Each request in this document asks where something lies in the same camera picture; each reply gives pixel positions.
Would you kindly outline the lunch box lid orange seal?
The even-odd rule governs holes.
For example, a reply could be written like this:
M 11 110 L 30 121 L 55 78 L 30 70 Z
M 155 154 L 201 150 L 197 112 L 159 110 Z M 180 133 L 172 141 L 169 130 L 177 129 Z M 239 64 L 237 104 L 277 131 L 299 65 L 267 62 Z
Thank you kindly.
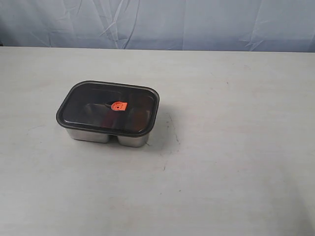
M 158 106 L 152 88 L 83 81 L 71 88 L 56 120 L 66 129 L 137 138 L 153 129 Z

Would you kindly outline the steel two-compartment lunch box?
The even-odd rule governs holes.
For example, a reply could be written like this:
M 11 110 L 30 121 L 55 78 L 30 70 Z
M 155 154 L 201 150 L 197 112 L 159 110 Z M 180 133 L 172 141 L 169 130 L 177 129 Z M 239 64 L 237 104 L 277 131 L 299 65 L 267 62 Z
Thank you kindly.
M 141 137 L 125 137 L 117 135 L 108 135 L 103 133 L 96 133 L 90 131 L 82 131 L 75 129 L 66 129 L 67 133 L 72 139 L 96 143 L 108 143 L 111 138 L 117 138 L 118 143 L 122 146 L 139 148 L 146 144 L 149 139 L 150 134 L 146 134 Z

